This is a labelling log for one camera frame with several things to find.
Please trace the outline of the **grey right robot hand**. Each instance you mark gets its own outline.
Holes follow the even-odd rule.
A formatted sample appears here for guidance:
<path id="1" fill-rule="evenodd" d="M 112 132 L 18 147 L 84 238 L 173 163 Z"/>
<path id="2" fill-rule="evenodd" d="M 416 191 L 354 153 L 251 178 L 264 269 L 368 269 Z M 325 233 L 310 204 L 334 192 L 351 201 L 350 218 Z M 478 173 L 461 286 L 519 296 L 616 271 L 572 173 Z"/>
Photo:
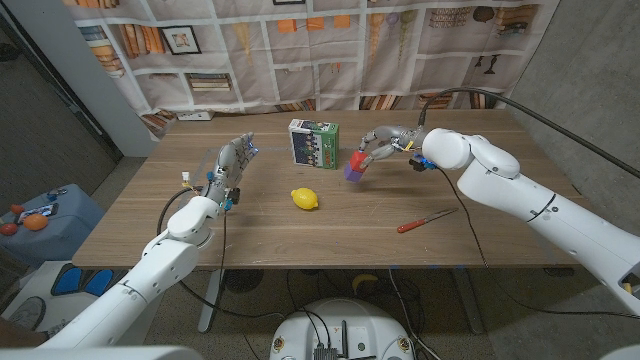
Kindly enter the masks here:
<path id="1" fill-rule="evenodd" d="M 405 126 L 382 125 L 367 132 L 358 147 L 363 152 L 370 143 L 378 142 L 380 146 L 369 153 L 357 166 L 366 169 L 372 162 L 390 157 L 395 152 L 418 149 L 422 146 L 427 132 L 422 126 L 409 128 Z"/>

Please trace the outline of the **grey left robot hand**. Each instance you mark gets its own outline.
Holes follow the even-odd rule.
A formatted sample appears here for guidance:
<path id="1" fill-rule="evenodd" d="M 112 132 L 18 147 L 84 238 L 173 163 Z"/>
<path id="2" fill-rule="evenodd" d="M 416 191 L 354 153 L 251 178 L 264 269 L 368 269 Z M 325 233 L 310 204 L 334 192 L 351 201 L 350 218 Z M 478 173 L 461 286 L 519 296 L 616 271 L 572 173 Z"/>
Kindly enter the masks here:
<path id="1" fill-rule="evenodd" d="M 238 187 L 242 174 L 258 153 L 253 145 L 253 132 L 248 132 L 224 145 L 215 161 L 212 179 L 203 187 L 202 196 L 223 204 L 227 191 Z"/>

